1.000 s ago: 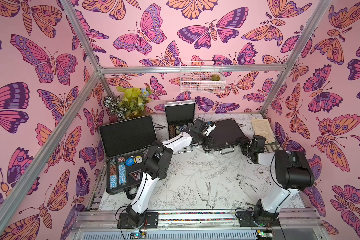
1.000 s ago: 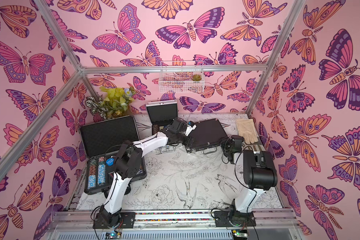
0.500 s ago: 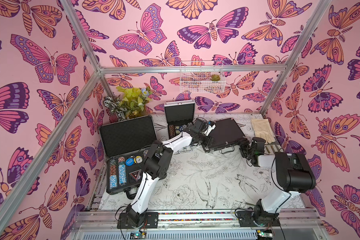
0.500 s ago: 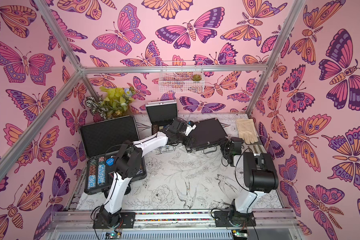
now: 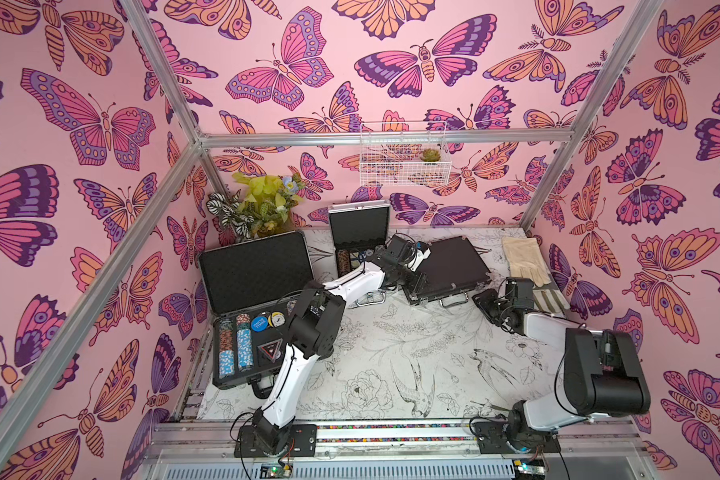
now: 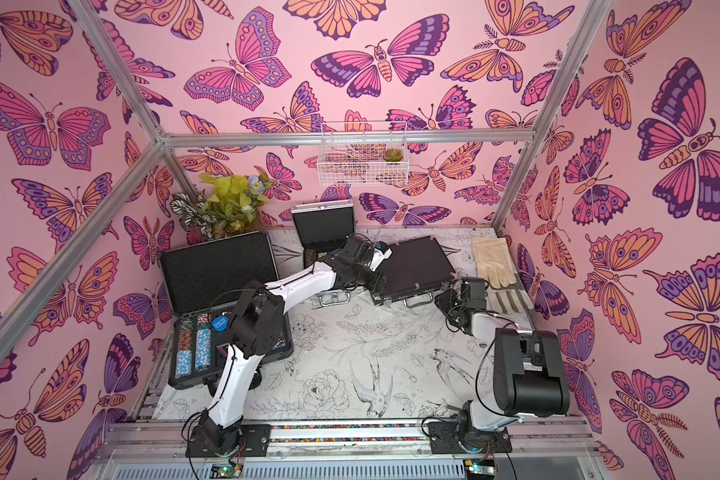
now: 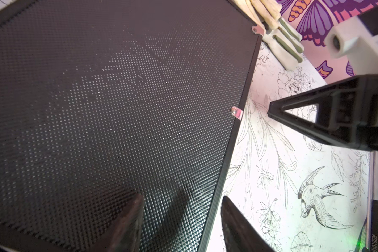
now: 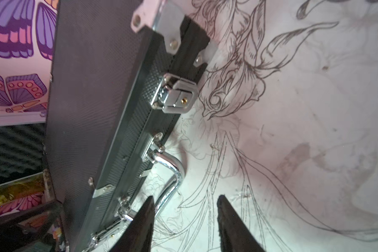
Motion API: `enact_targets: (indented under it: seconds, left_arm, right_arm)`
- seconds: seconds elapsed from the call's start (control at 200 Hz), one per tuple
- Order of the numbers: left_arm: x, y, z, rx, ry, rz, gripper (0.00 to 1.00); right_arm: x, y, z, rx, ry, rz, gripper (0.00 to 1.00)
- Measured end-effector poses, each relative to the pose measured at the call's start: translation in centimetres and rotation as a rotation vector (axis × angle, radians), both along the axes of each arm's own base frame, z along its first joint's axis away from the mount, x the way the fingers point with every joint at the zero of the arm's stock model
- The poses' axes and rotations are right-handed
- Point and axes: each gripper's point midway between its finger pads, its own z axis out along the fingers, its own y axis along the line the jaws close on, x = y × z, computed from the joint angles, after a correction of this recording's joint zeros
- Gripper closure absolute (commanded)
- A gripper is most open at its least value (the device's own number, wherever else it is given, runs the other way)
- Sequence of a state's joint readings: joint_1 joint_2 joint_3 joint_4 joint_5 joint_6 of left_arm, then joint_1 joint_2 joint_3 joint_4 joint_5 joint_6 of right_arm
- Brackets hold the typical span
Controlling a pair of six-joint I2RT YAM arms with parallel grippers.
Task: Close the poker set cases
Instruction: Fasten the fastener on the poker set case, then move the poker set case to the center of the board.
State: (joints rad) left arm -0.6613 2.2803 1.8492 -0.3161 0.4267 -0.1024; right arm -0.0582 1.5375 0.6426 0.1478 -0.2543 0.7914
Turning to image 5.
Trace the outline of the small silver poker case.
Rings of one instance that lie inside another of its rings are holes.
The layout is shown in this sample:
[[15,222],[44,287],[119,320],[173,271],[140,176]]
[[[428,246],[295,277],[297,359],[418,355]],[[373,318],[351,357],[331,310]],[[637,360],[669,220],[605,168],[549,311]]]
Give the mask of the small silver poker case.
[[328,218],[337,273],[341,277],[386,243],[390,204],[374,200],[333,205],[328,209]]

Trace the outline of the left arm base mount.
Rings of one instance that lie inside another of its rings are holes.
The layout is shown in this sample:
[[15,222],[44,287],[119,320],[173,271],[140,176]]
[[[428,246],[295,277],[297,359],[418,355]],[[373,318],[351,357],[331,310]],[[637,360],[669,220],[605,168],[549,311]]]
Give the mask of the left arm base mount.
[[316,424],[291,424],[282,429],[241,427],[234,449],[235,458],[313,457],[317,446]]

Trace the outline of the medium black poker case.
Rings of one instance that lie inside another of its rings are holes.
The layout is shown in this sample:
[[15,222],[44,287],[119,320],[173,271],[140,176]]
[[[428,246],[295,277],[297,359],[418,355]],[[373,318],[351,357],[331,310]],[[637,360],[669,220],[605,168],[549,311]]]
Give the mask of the medium black poker case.
[[468,293],[491,281],[490,270],[472,242],[464,236],[430,244],[429,256],[403,285],[410,305],[442,301]]

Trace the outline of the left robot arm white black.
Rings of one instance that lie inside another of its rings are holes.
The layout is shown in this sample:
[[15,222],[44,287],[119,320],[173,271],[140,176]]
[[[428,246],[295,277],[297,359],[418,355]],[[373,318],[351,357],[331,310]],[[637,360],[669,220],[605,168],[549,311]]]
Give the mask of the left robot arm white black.
[[347,305],[385,286],[417,282],[417,270],[430,255],[428,243],[395,234],[346,275],[305,285],[286,320],[280,371],[252,416],[254,439],[262,452],[275,455],[290,446],[301,394],[317,361],[333,354]]

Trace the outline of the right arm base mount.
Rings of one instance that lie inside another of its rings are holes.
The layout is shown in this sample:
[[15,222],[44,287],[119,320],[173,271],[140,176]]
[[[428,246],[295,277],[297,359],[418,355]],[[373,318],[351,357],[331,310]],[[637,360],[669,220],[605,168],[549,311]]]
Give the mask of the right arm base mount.
[[498,419],[479,418],[470,423],[470,432],[476,438],[481,454],[534,455],[560,453],[556,436],[549,432],[517,430],[513,425]]

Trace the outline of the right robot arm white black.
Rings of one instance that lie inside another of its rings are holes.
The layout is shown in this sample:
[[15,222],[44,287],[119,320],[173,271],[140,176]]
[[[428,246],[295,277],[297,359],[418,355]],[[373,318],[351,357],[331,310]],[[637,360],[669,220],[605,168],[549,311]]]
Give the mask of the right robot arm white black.
[[509,411],[503,431],[513,449],[543,446],[562,428],[595,418],[649,412],[651,394],[628,333],[589,330],[536,309],[529,279],[511,277],[503,293],[487,289],[472,300],[491,324],[562,352],[552,392]]

